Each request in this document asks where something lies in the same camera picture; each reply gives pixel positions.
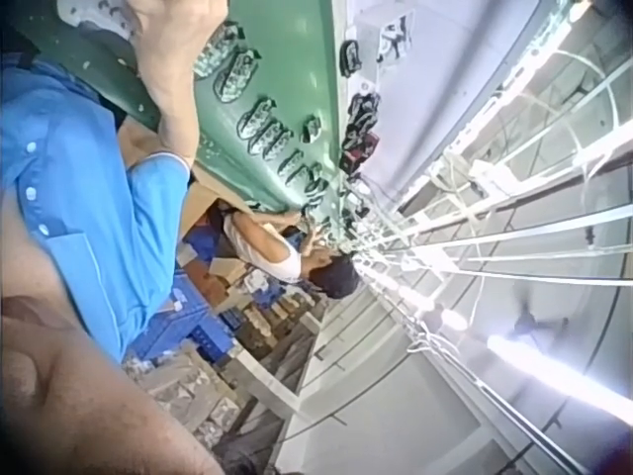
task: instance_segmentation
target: shirt button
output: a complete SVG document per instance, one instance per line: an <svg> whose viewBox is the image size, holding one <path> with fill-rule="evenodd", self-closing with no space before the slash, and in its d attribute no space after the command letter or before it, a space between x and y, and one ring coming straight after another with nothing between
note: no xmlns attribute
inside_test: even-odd
<svg viewBox="0 0 633 475"><path fill-rule="evenodd" d="M33 201L37 198L38 191L33 186L30 186L27 188L26 194L27 194L27 200Z"/></svg>

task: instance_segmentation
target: fan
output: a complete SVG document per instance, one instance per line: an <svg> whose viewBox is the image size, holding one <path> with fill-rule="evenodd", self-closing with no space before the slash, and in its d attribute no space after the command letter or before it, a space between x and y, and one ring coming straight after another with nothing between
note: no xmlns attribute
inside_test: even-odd
<svg viewBox="0 0 633 475"><path fill-rule="evenodd" d="M552 320L537 320L532 313L532 286L527 282L516 282L514 285L514 297L518 304L518 319L514 323L512 331L505 335L506 339L519 339L524 336L529 336L534 345L540 352L544 352L543 348L539 345L534 333L536 331L551 331L561 332L565 329L569 323L569 319L564 317L563 319ZM469 332L468 336L472 339L488 344L488 337L475 332ZM494 354L489 350L484 350L482 353L470 358L468 366L475 372L483 371L490 366L495 360Z"/></svg>
<svg viewBox="0 0 633 475"><path fill-rule="evenodd" d="M532 287L527 282L517 282L514 285L514 295L519 305L518 320L514 324L514 329L506 337L517 339L521 336L529 335L536 347L541 350L534 337L537 330L559 330L567 326L569 319L564 317L560 320L536 320L531 311Z"/></svg>

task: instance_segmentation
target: plastic crate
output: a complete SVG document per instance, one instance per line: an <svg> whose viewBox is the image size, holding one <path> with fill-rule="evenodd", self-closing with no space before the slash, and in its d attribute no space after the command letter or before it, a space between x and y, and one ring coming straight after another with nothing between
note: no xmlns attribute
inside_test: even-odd
<svg viewBox="0 0 633 475"><path fill-rule="evenodd" d="M201 356L212 363L220 361L233 348L230 328L211 313L198 322L189 338L198 344Z"/></svg>
<svg viewBox="0 0 633 475"><path fill-rule="evenodd" d="M178 348L209 313L209 304L181 268L174 273L171 299L179 301L182 309L156 314L149 320L147 329L130 345L129 350L139 359L153 359Z"/></svg>
<svg viewBox="0 0 633 475"><path fill-rule="evenodd" d="M238 310L227 310L222 312L219 317L233 332L237 332L246 321L244 314Z"/></svg>

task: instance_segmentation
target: man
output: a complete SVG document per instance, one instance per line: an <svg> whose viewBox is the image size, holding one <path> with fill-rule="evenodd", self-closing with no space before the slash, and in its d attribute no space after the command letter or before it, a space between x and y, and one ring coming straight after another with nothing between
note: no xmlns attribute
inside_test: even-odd
<svg viewBox="0 0 633 475"><path fill-rule="evenodd" d="M220 475L118 362L171 287L198 146L193 64L226 0L130 5L162 119L129 171L90 86L37 57L2 57L3 423L36 473Z"/></svg>
<svg viewBox="0 0 633 475"><path fill-rule="evenodd" d="M222 207L212 206L185 236L194 252L181 248L183 254L198 254L208 262L214 257L239 258L282 282L308 282L331 299L342 299L358 287L352 256L318 245L320 234L310 221L298 249L279 233L298 225L301 213L249 214Z"/></svg>

